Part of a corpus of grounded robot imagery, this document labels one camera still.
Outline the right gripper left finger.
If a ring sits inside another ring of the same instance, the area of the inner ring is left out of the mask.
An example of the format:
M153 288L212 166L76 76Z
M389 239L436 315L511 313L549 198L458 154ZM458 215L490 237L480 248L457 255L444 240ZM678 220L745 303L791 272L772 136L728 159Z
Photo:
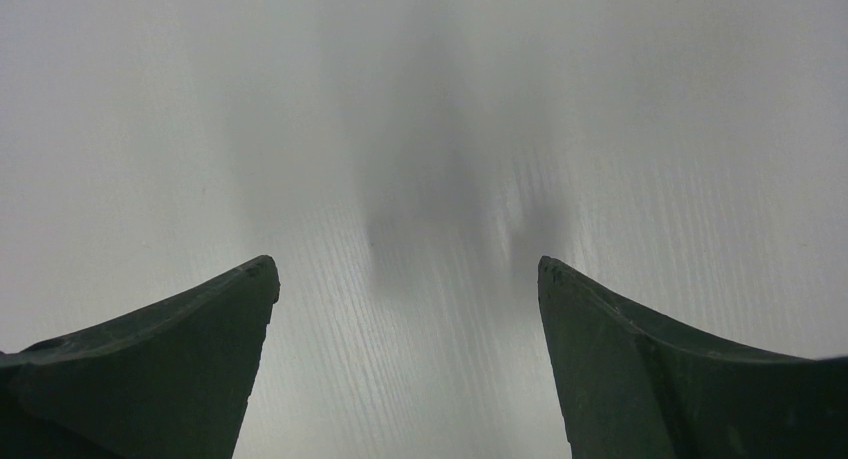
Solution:
M5 458L229 458L280 282L268 255L1 357Z

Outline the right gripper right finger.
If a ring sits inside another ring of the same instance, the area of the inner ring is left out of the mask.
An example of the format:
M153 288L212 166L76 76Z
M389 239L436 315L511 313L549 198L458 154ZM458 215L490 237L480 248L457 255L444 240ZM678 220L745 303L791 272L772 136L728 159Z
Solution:
M562 261L538 304L576 458L843 458L847 360L740 344L643 306Z

